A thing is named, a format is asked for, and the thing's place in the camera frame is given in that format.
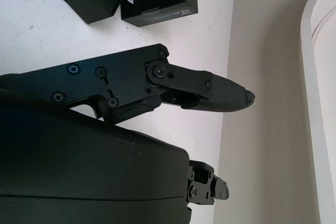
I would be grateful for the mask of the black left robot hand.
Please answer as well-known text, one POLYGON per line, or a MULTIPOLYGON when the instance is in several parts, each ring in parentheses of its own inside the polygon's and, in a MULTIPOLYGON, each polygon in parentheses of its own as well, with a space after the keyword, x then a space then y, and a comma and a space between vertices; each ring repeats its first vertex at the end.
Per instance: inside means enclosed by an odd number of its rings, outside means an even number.
POLYGON ((161 44, 1 76, 1 223, 189 223, 229 190, 177 146, 119 127, 161 104, 236 112, 255 95, 161 44))

